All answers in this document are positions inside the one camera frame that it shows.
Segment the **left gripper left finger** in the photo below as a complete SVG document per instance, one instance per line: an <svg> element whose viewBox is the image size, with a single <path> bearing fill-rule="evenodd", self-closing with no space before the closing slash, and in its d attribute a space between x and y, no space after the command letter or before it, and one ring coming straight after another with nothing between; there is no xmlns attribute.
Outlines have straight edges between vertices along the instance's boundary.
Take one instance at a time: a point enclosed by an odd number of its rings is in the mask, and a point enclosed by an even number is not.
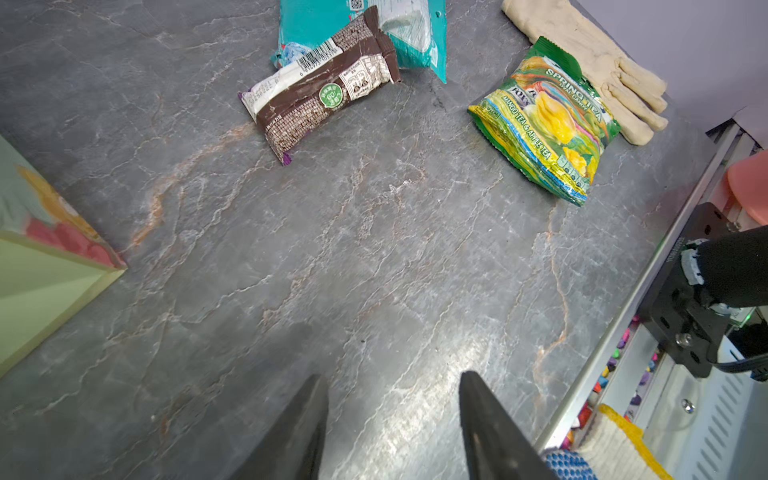
<svg viewBox="0 0 768 480"><path fill-rule="evenodd" d="M289 401L232 479L319 477L329 413L328 385L311 375Z"/></svg>

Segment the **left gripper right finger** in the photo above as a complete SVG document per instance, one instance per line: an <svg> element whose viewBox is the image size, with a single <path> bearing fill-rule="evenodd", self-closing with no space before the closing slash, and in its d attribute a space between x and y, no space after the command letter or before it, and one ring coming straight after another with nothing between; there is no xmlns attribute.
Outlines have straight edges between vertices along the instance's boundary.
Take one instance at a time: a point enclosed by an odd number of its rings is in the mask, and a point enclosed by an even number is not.
<svg viewBox="0 0 768 480"><path fill-rule="evenodd" d="M459 407L471 479L557 479L475 371L461 375Z"/></svg>

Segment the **yellow green spring tea bag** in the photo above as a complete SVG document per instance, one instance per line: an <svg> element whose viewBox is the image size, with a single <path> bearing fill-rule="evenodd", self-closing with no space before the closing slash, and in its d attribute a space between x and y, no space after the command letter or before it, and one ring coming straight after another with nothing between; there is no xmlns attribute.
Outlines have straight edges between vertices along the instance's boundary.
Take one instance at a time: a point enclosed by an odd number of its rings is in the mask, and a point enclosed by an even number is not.
<svg viewBox="0 0 768 480"><path fill-rule="evenodd" d="M545 37L468 112L528 180L579 207L601 155L621 131L576 58Z"/></svg>

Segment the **brown chocolate bar wrapper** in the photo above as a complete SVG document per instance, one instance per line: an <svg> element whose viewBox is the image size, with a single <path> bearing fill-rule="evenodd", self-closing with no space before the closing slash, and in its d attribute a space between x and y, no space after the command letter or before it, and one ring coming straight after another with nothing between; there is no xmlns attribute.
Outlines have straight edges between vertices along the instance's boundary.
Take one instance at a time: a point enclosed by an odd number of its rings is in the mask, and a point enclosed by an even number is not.
<svg viewBox="0 0 768 480"><path fill-rule="evenodd" d="M379 26L377 6L239 94L278 161L311 131L348 104L401 81L393 41Z"/></svg>

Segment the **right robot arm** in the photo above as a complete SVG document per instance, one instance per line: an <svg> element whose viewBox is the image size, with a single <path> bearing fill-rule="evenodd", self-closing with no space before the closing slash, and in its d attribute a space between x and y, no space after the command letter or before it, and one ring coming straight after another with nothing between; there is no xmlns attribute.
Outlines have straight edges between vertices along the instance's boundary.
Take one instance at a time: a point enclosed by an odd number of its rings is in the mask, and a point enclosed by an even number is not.
<svg viewBox="0 0 768 480"><path fill-rule="evenodd" d="M737 232L712 203L696 206L638 308L640 321L696 378L712 369L767 379L767 347L718 360L731 317L767 304L767 228Z"/></svg>

